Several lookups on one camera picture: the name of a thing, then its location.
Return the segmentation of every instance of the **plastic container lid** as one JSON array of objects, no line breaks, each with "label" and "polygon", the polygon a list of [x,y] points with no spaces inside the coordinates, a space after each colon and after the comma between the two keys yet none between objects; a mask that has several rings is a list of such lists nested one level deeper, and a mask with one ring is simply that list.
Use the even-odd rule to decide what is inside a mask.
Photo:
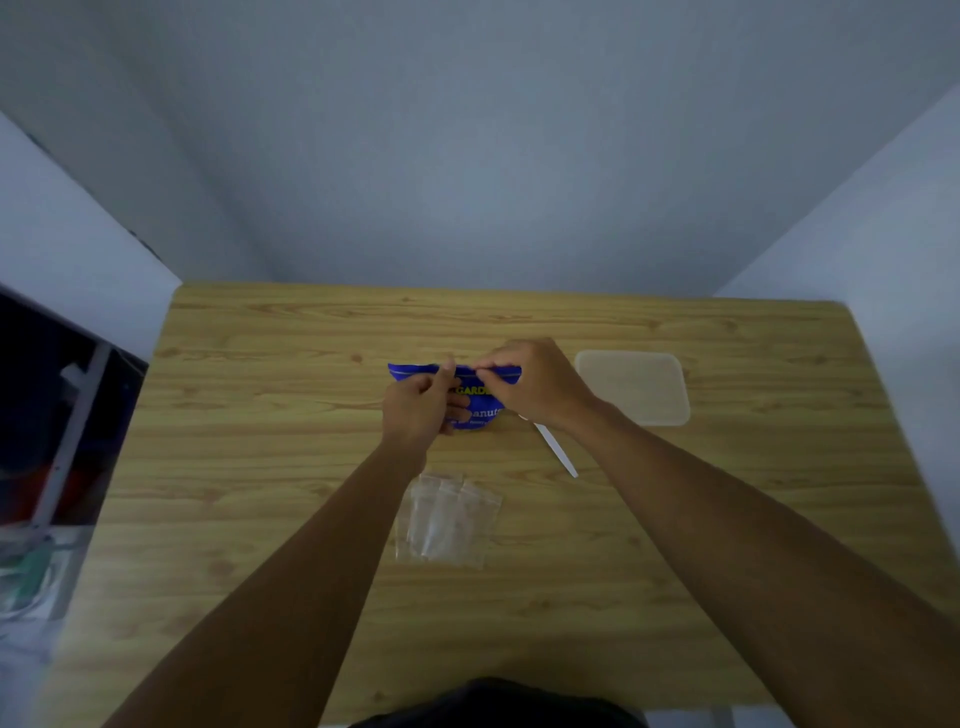
[{"label": "plastic container lid", "polygon": [[638,425],[677,426],[690,419],[684,368],[672,353],[579,352],[573,360],[590,391]]}]

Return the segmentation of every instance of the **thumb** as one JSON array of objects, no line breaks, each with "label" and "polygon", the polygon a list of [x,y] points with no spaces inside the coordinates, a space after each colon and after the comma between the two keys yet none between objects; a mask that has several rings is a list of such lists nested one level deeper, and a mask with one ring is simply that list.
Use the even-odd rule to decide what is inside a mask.
[{"label": "thumb", "polygon": [[433,375],[433,384],[430,385],[430,389],[446,396],[447,390],[453,385],[453,378],[456,373],[457,363],[450,356],[437,370],[437,373]]},{"label": "thumb", "polygon": [[492,372],[489,369],[478,369],[477,378],[484,383],[488,392],[504,404],[508,404],[507,400],[512,394],[511,389],[514,386],[513,384],[508,384],[501,379],[496,372]]}]

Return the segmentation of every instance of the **wooden table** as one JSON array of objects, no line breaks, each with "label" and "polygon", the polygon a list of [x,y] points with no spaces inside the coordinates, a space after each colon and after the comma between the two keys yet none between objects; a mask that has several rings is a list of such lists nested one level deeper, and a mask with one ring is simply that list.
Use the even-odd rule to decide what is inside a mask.
[{"label": "wooden table", "polygon": [[[819,523],[960,618],[960,581],[856,326],[833,303],[197,284],[177,293],[42,700],[99,725],[377,442],[386,365],[504,339],[672,352],[658,433]],[[501,675],[645,708],[768,700],[607,479],[510,413],[430,467],[504,497],[483,571],[384,551],[324,722]]]}]

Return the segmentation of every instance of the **hand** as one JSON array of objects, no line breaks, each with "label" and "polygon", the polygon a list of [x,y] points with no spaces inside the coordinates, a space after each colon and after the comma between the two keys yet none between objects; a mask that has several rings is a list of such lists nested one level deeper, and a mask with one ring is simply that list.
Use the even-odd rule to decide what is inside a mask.
[{"label": "hand", "polygon": [[[490,367],[510,366],[523,368],[516,384],[490,371]],[[508,341],[473,362],[473,368],[505,407],[541,425],[570,429],[600,401],[553,339]]]},{"label": "hand", "polygon": [[437,435],[453,434],[449,420],[469,422],[470,397],[449,390],[460,386],[449,359],[434,375],[408,376],[387,387],[383,398],[383,442],[416,454],[426,453]]}]

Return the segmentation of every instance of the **white wall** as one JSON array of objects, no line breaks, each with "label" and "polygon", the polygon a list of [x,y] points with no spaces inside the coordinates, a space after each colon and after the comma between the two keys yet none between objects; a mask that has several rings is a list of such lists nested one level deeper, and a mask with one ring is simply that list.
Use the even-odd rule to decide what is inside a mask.
[{"label": "white wall", "polygon": [[960,79],[956,0],[86,2],[302,281],[709,295]]},{"label": "white wall", "polygon": [[0,4],[0,110],[184,279],[274,279],[82,3]]},{"label": "white wall", "polygon": [[[960,85],[717,295],[850,307],[960,551]],[[734,715],[789,725],[773,707]]]},{"label": "white wall", "polygon": [[149,360],[178,285],[0,114],[0,290]]}]

